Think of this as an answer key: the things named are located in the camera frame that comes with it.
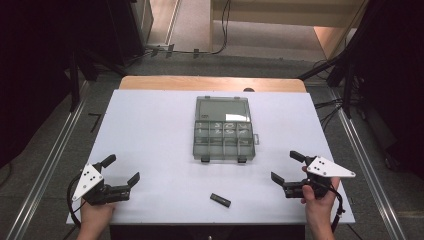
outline human hand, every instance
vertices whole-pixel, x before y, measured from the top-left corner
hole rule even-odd
[[[302,167],[302,170],[306,172],[306,166]],[[331,183],[334,189],[337,190],[340,178],[331,178]],[[334,239],[330,218],[336,195],[328,191],[323,198],[315,199],[314,190],[309,185],[304,185],[302,191],[304,198],[301,199],[301,202],[306,204],[306,220],[312,230],[314,239]]]
[[[91,206],[85,203],[81,207],[81,229],[78,240],[98,239],[103,230],[108,226],[115,210],[115,203]]]

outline gray floor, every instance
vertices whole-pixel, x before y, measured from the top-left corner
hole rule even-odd
[[[229,40],[231,41],[228,43],[228,51],[226,50],[220,56],[204,55],[193,59],[191,55],[173,54],[171,58],[166,58],[164,54],[159,53],[155,57],[144,57],[127,68],[127,71],[130,75],[295,78],[311,69],[315,61],[320,59],[315,54],[319,53],[319,49],[316,47],[316,39],[313,39],[310,32],[303,34],[312,37],[308,40],[312,45],[303,46],[307,49],[310,47],[312,55],[305,54],[298,59],[285,57],[284,54],[278,54],[278,57],[267,56],[266,54],[256,55],[260,58],[251,57],[251,54],[255,55],[255,53],[253,51],[248,52],[248,49],[256,49],[256,53],[265,53],[265,51],[262,51],[261,47],[251,47],[249,44],[263,43],[263,41],[261,42],[260,38],[246,39],[251,36],[249,34],[245,35],[246,38],[239,38],[235,34],[230,35]],[[237,39],[243,40],[244,43],[237,43]],[[236,51],[234,46],[239,46],[238,49],[241,50]],[[291,45],[281,47],[294,48]],[[59,158],[51,180],[42,194],[41,201],[35,206],[35,213],[30,219],[29,225],[26,229],[24,227],[26,231],[24,231],[23,239],[61,239],[71,228],[71,226],[65,224],[68,214],[65,202],[66,188],[69,181],[87,161],[99,127],[91,132],[96,118],[90,116],[89,113],[103,114],[106,111],[111,94],[114,89],[118,88],[120,79],[115,73],[106,71],[101,73],[97,82],[89,84],[81,115]],[[314,77],[306,81],[306,86],[315,103],[331,100],[330,91],[320,78]],[[70,99],[67,98],[38,130],[22,154],[12,161],[11,176],[0,188],[2,202],[0,205],[0,239],[6,238],[18,217],[24,200],[30,193],[44,162],[48,159],[49,153],[54,147],[60,130],[69,117],[69,106]],[[332,107],[327,107],[320,109],[317,114],[323,117],[331,111]],[[394,172],[388,170],[384,163],[384,155],[378,148],[366,121],[360,118],[355,109],[352,110],[352,113],[358,134],[372,160],[372,165],[398,216],[406,237],[408,239],[422,239],[422,236],[424,236],[423,180],[407,171]],[[356,223],[352,224],[351,227],[363,239],[390,239],[381,213],[370,191],[369,183],[362,173],[345,129],[337,116],[330,122],[325,134],[336,162],[357,173],[356,178],[343,180],[356,218]],[[0,170],[0,181],[7,175],[9,166]],[[76,233],[71,236],[71,239],[75,239],[75,237]],[[336,237],[337,239],[359,239],[347,225],[340,225],[337,228]],[[108,239],[107,232],[102,239]]]

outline floor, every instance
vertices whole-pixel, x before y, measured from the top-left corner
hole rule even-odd
[[[197,2],[191,1],[182,0],[178,8],[168,42],[175,44],[176,50],[208,48],[204,42],[200,41],[203,45],[198,44],[196,37],[191,38],[184,32],[187,19],[182,18],[188,16],[184,13],[193,12],[194,9],[190,7],[195,6],[194,2]],[[220,24],[214,23],[214,32],[217,34],[213,36],[213,50],[220,48],[222,44]],[[165,41],[159,42],[153,45],[167,45]],[[168,59],[159,54],[154,58],[141,59],[127,70],[132,75],[206,74],[294,78],[296,74],[307,71],[322,59],[324,54],[310,27],[230,22],[227,48],[219,56],[204,56],[193,60],[186,55],[173,54]],[[325,78],[326,75],[325,72],[320,73],[320,77]],[[93,128],[96,122],[93,114],[105,112],[113,90],[119,86],[119,79],[120,77],[112,72],[102,73],[98,82],[85,82],[81,79],[85,83],[81,91],[86,91],[86,97],[83,98],[80,115],[75,119],[76,124],[70,126],[72,131],[64,137],[66,145],[61,148],[55,142],[58,136],[63,135],[63,126],[69,124],[70,118],[76,117],[68,113],[69,99],[65,99],[56,108],[24,152],[11,165],[0,169],[0,182],[10,173],[9,179],[0,186],[0,239],[6,239],[11,233],[17,237],[9,239],[58,239],[63,238],[69,231],[71,227],[64,224],[67,217],[64,194],[67,186],[64,183],[69,182],[86,162],[99,128]],[[334,98],[334,94],[340,92],[340,89],[327,88],[319,77],[314,77],[305,84],[315,103],[329,101]],[[318,110],[317,114],[322,118],[331,111],[332,108],[325,108]],[[351,226],[339,226],[336,237],[421,239],[424,235],[423,180],[408,171],[395,172],[387,169],[384,154],[378,148],[371,129],[355,108],[352,113],[352,120],[347,122],[353,123],[365,153],[358,152],[357,148],[352,146],[355,141],[348,134],[349,128],[346,127],[342,113],[335,116],[325,130],[333,158],[357,173],[355,179],[343,182],[356,223]],[[59,155],[51,156],[52,149],[57,149]],[[371,161],[371,170],[366,163],[361,162],[363,158]],[[54,168],[48,176],[40,174],[46,171],[46,162],[51,162]],[[376,179],[367,177],[370,171],[375,173]],[[46,184],[44,187],[35,188],[40,177],[44,177]],[[375,188],[378,186],[381,190],[376,193]],[[28,201],[29,195],[35,194],[34,191],[38,191],[40,198],[25,202]],[[28,209],[32,209],[32,212],[25,212]],[[387,217],[391,213],[385,211],[390,209],[395,213],[395,218]],[[21,211],[28,215],[22,217],[22,214],[19,215]],[[13,228],[15,222],[22,224],[21,229],[16,230],[19,226]],[[102,239],[109,239],[107,232]]]

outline clear plastic organizer box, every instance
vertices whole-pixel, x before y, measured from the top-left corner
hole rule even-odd
[[[240,97],[197,97],[193,155],[202,162],[255,156],[249,102]]]

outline white table surface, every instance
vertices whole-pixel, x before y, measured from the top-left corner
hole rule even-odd
[[[249,99],[260,139],[252,161],[194,159],[196,97],[206,95]],[[304,164],[289,157],[291,150],[333,160],[308,93],[115,90],[88,162],[116,154],[117,160],[102,170],[112,186],[125,185],[140,172],[130,200],[118,203],[112,224],[305,224],[300,199],[286,199],[271,180],[271,171],[287,182],[306,177]],[[353,223],[342,184],[338,190],[346,210],[340,223]],[[231,206],[211,200],[212,193]],[[337,206],[336,200],[332,218]]]

